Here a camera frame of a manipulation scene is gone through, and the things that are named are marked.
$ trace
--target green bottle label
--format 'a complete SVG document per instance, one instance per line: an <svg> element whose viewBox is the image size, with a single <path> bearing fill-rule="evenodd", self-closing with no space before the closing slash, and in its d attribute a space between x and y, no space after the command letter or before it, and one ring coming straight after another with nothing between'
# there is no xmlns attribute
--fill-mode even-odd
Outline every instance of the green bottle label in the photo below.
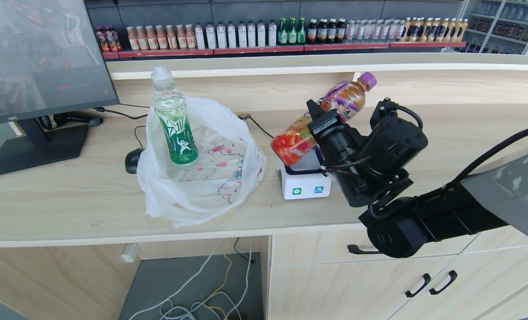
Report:
<svg viewBox="0 0 528 320"><path fill-rule="evenodd" d="M159 115L163 126L169 156L175 164L190 164L197 160L198 150L193 139L187 110L180 109Z"/></svg>

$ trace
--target green glass bottle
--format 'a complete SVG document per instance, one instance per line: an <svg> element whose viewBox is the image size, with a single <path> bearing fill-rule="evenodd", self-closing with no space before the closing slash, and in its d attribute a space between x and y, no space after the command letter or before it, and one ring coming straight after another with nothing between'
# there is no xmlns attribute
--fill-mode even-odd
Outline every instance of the green glass bottle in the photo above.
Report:
<svg viewBox="0 0 528 320"><path fill-rule="evenodd" d="M278 28L278 44L286 45L288 43L288 31L286 30L286 19L280 18L280 27Z"/></svg>
<svg viewBox="0 0 528 320"><path fill-rule="evenodd" d="M296 44L298 41L298 31L296 30L296 18L290 18L290 32L288 34L288 43Z"/></svg>
<svg viewBox="0 0 528 320"><path fill-rule="evenodd" d="M301 17L300 18L300 27L299 27L299 30L298 30L298 44L305 44L305 38L306 38L306 34L305 34L305 18Z"/></svg>

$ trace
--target wooden cabinet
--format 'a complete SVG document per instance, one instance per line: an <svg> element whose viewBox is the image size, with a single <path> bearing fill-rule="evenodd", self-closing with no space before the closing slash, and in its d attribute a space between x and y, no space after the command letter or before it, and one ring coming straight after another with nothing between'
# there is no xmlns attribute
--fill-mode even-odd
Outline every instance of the wooden cabinet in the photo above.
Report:
<svg viewBox="0 0 528 320"><path fill-rule="evenodd" d="M271 267L268 320L386 320L454 257Z"/></svg>
<svg viewBox="0 0 528 320"><path fill-rule="evenodd" d="M451 280L451 271L457 279L439 294L430 294ZM528 246L462 253L392 320L473 319L527 285Z"/></svg>

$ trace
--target cabinet drawer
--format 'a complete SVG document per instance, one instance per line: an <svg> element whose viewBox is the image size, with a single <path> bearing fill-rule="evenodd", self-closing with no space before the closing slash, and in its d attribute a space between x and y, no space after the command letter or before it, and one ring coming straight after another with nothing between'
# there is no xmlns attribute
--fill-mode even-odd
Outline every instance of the cabinet drawer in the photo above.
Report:
<svg viewBox="0 0 528 320"><path fill-rule="evenodd" d="M414 255L424 257L460 253L475 236L427 243ZM367 229L357 224L355 229L343 231L290 233L272 237L272 265L298 265L393 259L386 255L356 255L347 245L355 244L363 251L376 251Z"/></svg>

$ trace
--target white plastic bag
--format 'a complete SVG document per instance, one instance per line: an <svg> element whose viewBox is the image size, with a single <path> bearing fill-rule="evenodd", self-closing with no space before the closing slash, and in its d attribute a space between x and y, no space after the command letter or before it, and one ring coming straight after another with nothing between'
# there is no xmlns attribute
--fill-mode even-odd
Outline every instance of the white plastic bag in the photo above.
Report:
<svg viewBox="0 0 528 320"><path fill-rule="evenodd" d="M223 105L187 98L187 114L199 151L186 172L173 167L154 108L146 122L147 147L138 163L146 212L175 220L175 227L199 224L244 202L264 176L266 157L248 126Z"/></svg>

